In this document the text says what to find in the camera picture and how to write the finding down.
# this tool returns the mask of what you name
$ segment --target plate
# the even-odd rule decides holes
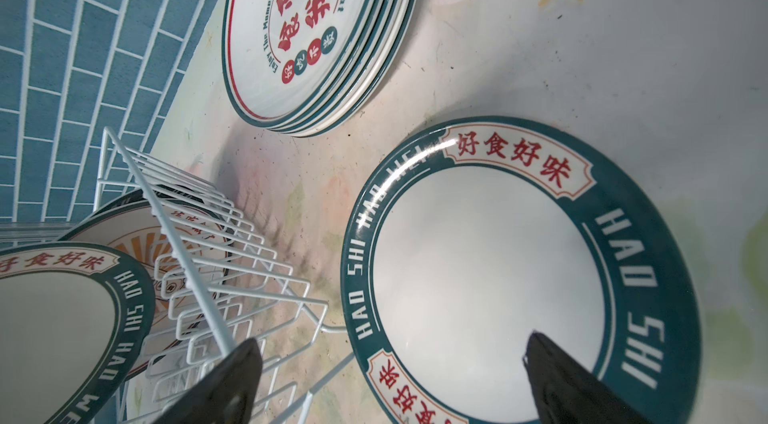
[[[677,245],[638,185],[550,126],[487,116],[403,142],[352,210],[341,286],[394,422],[538,422],[533,330],[652,422],[690,415],[701,329]]]
[[[137,190],[108,203],[105,208],[118,202],[133,201],[136,198],[139,200],[127,205],[111,208],[104,212],[99,211],[91,219],[84,221],[62,236],[60,241],[84,241],[113,247],[139,260],[150,276],[154,276],[156,258],[169,253],[171,248],[165,240],[158,219],[152,216],[149,202],[141,198],[140,190]],[[178,199],[170,199],[170,202],[183,208],[182,211],[174,211],[173,218],[195,224],[195,226],[191,226],[175,223],[176,230],[180,234],[198,237],[202,241],[210,243],[211,246],[219,247],[205,247],[187,242],[187,249],[191,254],[210,259],[226,259],[230,256],[230,253],[224,249],[228,247],[230,239],[220,235],[229,232],[228,228],[210,220],[211,218],[220,220],[218,215]],[[206,229],[211,229],[213,232],[206,232]],[[151,338],[145,343],[140,358],[129,373],[129,378],[136,376],[146,368],[149,356],[179,343],[172,332],[176,322],[168,317],[168,296],[184,288],[186,279],[183,275],[179,275],[178,278],[167,279],[163,285],[161,279],[164,275],[169,272],[178,273],[180,271],[180,266],[175,259],[167,257],[163,262],[164,264],[160,266],[159,280],[153,281],[155,311]],[[209,280],[221,278],[224,275],[223,271],[206,266],[200,268],[200,273]],[[175,300],[174,305],[182,307],[194,303],[196,303],[194,296],[189,295]]]
[[[403,8],[403,2],[404,0],[388,0],[384,4],[377,18],[377,32],[371,35],[368,43],[366,43],[366,52],[358,59],[358,66],[354,73],[349,74],[335,90],[332,97],[329,98],[329,105],[311,114],[307,113],[301,122],[291,123],[288,127],[281,127],[279,131],[293,133],[300,129],[305,129],[312,126],[315,122],[323,121],[326,116],[333,114],[336,109],[344,106],[344,103],[350,99],[354,90],[360,87],[361,82],[370,74],[372,64],[385,47],[383,44],[389,39],[390,35],[394,34],[392,31],[396,30],[396,26],[400,24],[397,23],[396,16],[398,15],[398,10]]]
[[[327,112],[328,109],[331,109],[342,98],[344,86],[348,86],[350,82],[353,83],[355,81],[356,76],[360,73],[360,69],[366,62],[366,56],[370,55],[376,48],[377,36],[380,36],[387,28],[389,10],[392,8],[392,4],[397,1],[376,0],[375,12],[369,14],[366,22],[366,31],[360,35],[346,65],[344,65],[344,68],[338,73],[330,86],[321,95],[317,96],[315,103],[311,106],[306,106],[301,115],[280,125],[272,126],[270,129],[281,132],[284,129],[294,129],[313,116]]]
[[[235,110],[261,126],[293,117],[343,64],[371,5],[372,0],[227,0],[224,74]]]
[[[90,422],[128,375],[154,313],[132,257],[64,242],[0,251],[4,422]]]
[[[376,64],[369,71],[369,75],[364,81],[358,84],[355,93],[347,98],[345,104],[341,106],[340,111],[334,112],[331,117],[323,118],[321,121],[318,121],[316,125],[311,125],[296,131],[293,133],[294,135],[298,137],[311,137],[330,131],[341,123],[347,121],[362,107],[363,104],[366,103],[373,91],[376,90],[376,87],[381,82],[387,70],[389,70],[389,66],[392,64],[395,55],[397,55],[400,44],[402,43],[402,37],[408,30],[415,3],[416,0],[404,0],[403,9],[400,12],[404,13],[404,15],[398,13],[396,24],[392,30],[389,31],[390,35],[387,37],[387,41],[383,46],[383,52],[379,54],[379,57],[376,59]]]

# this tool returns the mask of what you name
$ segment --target red circle with character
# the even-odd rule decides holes
[[[283,84],[288,84],[293,79],[293,60],[283,66]]]
[[[321,54],[320,38],[315,38],[312,43],[310,43],[310,47],[306,49],[306,62],[309,64],[317,63]]]

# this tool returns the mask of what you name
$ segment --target table surface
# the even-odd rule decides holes
[[[539,3],[418,0],[369,103],[325,135],[294,139],[233,111],[219,0],[152,154],[234,199],[342,325],[344,229],[400,141],[488,114],[570,132],[644,189],[683,251],[704,324],[692,422],[768,422],[768,0]],[[311,360],[286,371],[314,382],[348,352],[346,335],[322,336]],[[388,419],[353,363],[309,422]]]

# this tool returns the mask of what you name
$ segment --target white wire dish rack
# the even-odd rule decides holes
[[[111,163],[118,153],[130,172],[126,181],[109,177]],[[254,223],[245,219],[242,210],[213,184],[124,146],[111,128],[104,128],[101,139],[94,211],[102,205],[101,194],[106,186],[121,186],[124,191],[141,188],[166,237],[156,246],[171,246],[170,252],[155,257],[154,279],[161,283],[162,297],[168,299],[168,317],[176,326],[151,333],[144,348],[153,339],[168,339],[168,333],[174,333],[180,341],[175,347],[149,356],[142,377],[151,388],[151,403],[142,409],[149,410],[134,410],[137,415],[126,410],[126,386],[118,395],[118,422],[152,422],[248,337],[256,338],[264,358],[251,421],[272,418],[273,423],[285,422],[301,410],[298,422],[304,422],[312,398],[353,359],[352,354],[342,359],[297,399],[298,382],[276,388],[280,368],[310,351],[321,332],[346,333],[344,326],[323,323],[328,302],[308,297],[311,283],[293,276],[293,266],[280,261],[277,251],[267,246],[264,236],[256,232]],[[176,191],[171,193],[172,198],[168,196],[169,189]],[[182,210],[185,217],[195,216],[194,210],[181,207],[181,202],[213,212],[220,219],[212,219],[202,211],[197,222],[174,217],[175,212]],[[203,219],[218,226],[200,227],[197,223]],[[190,226],[200,233],[179,233],[176,225]],[[227,238],[230,245],[206,241],[203,233]],[[226,251],[228,257],[202,257],[200,251],[212,247]],[[168,292],[172,287],[167,288],[166,284],[181,277],[185,278],[185,285]]]

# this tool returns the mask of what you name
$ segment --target white plate center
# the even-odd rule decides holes
[[[383,330],[433,396],[477,419],[537,419],[522,364],[539,330],[588,370],[604,299],[578,229],[538,188],[462,166],[408,189],[382,224],[373,290]]]
[[[107,349],[112,298],[85,276],[41,271],[0,279],[0,309],[3,421],[45,422]]]

